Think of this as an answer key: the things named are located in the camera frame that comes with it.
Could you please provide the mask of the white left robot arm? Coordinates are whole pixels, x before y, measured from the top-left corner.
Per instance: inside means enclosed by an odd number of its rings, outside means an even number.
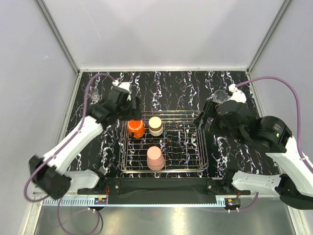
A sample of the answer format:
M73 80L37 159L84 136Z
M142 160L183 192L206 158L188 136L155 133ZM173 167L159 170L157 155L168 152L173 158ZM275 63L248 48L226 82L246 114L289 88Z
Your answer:
M32 182L55 200L69 191L89 189L94 194L105 190L98 170L68 171L76 156L117 120L141 119L140 99L129 82L113 87L107 98L92 105L87 116L53 149L29 160Z

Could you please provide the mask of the orange translucent plastic cup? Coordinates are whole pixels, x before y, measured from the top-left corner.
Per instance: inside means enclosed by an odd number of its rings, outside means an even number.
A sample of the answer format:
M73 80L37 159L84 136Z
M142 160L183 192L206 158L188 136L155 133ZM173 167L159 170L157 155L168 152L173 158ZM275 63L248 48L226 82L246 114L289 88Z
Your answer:
M127 122L129 135L139 139L145 134L145 125L143 120L130 120Z

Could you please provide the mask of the small clear glass cup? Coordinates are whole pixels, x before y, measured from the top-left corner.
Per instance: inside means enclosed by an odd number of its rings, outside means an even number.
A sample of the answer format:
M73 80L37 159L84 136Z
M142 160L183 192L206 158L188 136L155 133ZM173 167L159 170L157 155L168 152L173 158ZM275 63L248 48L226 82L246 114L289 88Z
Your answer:
M96 103L100 100L100 94L96 87L90 87L86 89L88 98L93 102Z

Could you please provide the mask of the pink plastic cup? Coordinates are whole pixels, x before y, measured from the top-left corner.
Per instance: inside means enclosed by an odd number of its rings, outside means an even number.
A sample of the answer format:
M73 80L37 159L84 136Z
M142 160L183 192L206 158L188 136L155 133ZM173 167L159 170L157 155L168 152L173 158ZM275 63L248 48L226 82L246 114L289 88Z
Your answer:
M162 170L165 165L165 159L162 151L157 146L152 146L147 150L147 166L150 170Z

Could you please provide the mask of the beige brown ceramic cup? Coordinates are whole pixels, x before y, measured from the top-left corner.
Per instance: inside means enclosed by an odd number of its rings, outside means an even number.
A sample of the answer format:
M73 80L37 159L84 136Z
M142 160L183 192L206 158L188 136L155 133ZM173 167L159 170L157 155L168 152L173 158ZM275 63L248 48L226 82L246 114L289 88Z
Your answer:
M149 133L154 136L160 136L163 133L162 120L159 117L152 117L149 119Z

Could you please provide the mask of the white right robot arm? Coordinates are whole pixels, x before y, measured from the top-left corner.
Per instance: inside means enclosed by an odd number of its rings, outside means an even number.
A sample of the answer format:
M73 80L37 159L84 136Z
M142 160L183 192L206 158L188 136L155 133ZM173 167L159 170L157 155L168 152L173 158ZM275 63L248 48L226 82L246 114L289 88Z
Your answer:
M233 138L265 153L284 170L283 174L270 176L227 170L212 191L216 194L255 191L279 197L292 208L312 210L313 174L300 159L296 139L281 119L273 116L258 118L251 114L245 103L235 100L222 104L207 101L194 125L203 130L209 119L212 134Z

